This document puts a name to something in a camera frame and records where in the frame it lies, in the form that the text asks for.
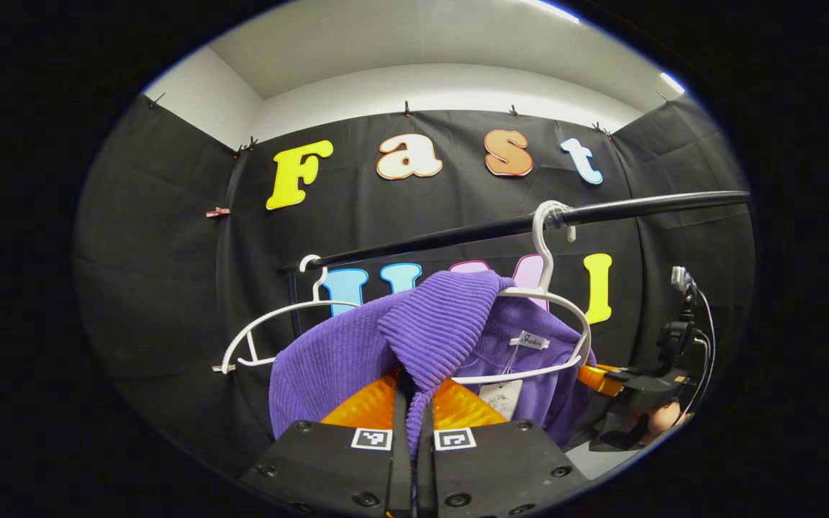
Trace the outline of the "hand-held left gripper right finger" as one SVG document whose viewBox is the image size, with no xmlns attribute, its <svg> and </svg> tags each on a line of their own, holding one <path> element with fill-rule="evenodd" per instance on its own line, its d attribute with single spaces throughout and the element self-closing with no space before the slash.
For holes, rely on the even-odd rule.
<svg viewBox="0 0 829 518">
<path fill-rule="evenodd" d="M 540 517 L 589 484 L 535 421 L 507 421 L 456 381 L 425 407 L 420 517 Z"/>
</svg>

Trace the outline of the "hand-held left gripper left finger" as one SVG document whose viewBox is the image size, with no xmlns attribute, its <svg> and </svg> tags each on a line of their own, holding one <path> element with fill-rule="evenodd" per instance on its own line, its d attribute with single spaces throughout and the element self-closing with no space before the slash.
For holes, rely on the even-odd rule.
<svg viewBox="0 0 829 518">
<path fill-rule="evenodd" d="M 411 394 L 411 379 L 398 368 L 322 421 L 295 421 L 241 485 L 289 517 L 412 516 Z"/>
</svg>

